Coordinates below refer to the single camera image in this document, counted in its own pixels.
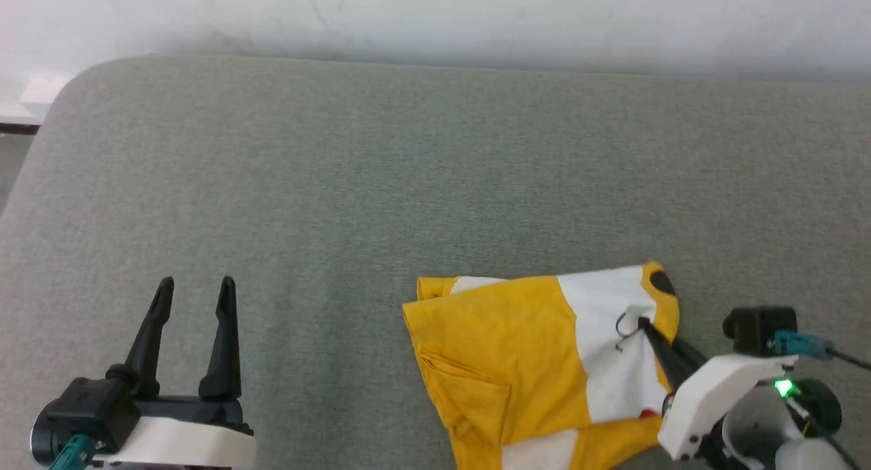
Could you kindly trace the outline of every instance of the white wall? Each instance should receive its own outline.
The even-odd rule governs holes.
[[[0,0],[0,120],[97,62],[189,52],[871,80],[871,0]]]

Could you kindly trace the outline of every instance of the green led light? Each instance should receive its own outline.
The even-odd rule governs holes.
[[[795,386],[790,380],[777,380],[774,383],[774,388],[780,392],[781,397],[786,397],[787,395],[790,395],[790,392],[793,392]]]

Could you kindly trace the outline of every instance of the yellow t-shirt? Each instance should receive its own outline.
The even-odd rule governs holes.
[[[677,334],[662,266],[420,278],[417,296],[405,322],[459,470],[611,468],[657,444],[668,383],[644,335],[616,324]]]

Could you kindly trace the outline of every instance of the gray couch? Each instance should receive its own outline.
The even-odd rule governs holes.
[[[78,76],[0,220],[0,468],[31,421],[124,360],[176,279],[164,393],[205,374],[239,291],[260,468],[451,468],[400,305],[418,275],[662,262],[708,354],[733,306],[782,303],[871,354],[871,88],[135,58]],[[871,465],[869,380],[802,362]],[[671,467],[654,450],[626,468]],[[684,468],[701,467],[691,463]]]

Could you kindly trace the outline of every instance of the black cable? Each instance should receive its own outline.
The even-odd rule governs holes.
[[[808,422],[811,423],[811,426],[816,426],[816,430],[820,431],[822,429],[821,427],[819,427],[818,424],[815,424],[816,423],[815,420],[809,420]],[[859,467],[859,464],[856,462],[856,460],[853,460],[853,457],[850,456],[850,454],[844,449],[844,446],[841,446],[840,443],[837,442],[836,440],[834,440],[834,438],[830,434],[827,434],[827,433],[821,433],[821,434],[823,435],[822,439],[825,439],[825,442],[832,445],[832,448],[834,448],[834,451],[838,452],[838,454],[840,455],[841,458],[843,458],[844,463],[846,463],[848,467],[852,468],[852,470],[862,470],[861,467]]]
[[[844,446],[841,446],[839,442],[834,440],[832,434],[825,430],[825,427],[821,426],[815,420],[814,416],[812,416],[810,412],[808,412],[808,409],[803,408],[802,405],[800,405],[799,402],[796,401],[796,399],[787,399],[787,409],[791,412],[791,414],[799,417],[800,420],[806,421],[806,423],[808,423],[813,429],[816,430],[816,432],[819,434],[819,436],[822,437],[822,439],[825,440],[825,442],[832,445],[834,451],[838,452],[838,454],[848,467],[852,468],[852,470],[862,470],[861,467],[859,467],[859,463],[857,463],[856,460],[853,460],[853,457],[850,456],[846,449],[844,449]]]
[[[871,363],[869,363],[867,361],[862,361],[861,359],[853,358],[849,354],[845,354],[845,353],[840,352],[839,350],[834,349],[834,348],[826,348],[825,352],[831,354],[832,356],[835,356],[836,358],[843,359],[843,361],[846,361],[849,364],[855,365],[856,367],[871,371]]]

